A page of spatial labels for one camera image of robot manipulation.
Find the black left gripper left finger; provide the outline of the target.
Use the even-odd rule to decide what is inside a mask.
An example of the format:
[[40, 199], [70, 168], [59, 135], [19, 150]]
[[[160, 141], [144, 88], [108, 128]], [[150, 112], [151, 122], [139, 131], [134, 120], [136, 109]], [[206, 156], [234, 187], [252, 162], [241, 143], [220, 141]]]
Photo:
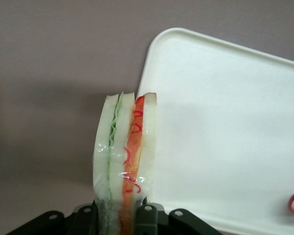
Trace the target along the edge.
[[98, 209], [92, 204], [76, 207], [65, 216], [48, 211], [9, 232], [10, 235], [98, 235]]

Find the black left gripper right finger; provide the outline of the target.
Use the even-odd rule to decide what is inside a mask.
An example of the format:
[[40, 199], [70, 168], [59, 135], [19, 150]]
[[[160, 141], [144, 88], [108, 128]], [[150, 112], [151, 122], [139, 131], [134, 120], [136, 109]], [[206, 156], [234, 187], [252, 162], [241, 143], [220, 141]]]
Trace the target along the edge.
[[136, 212], [138, 235], [218, 235], [220, 232], [186, 209], [166, 213], [157, 203], [142, 205]]

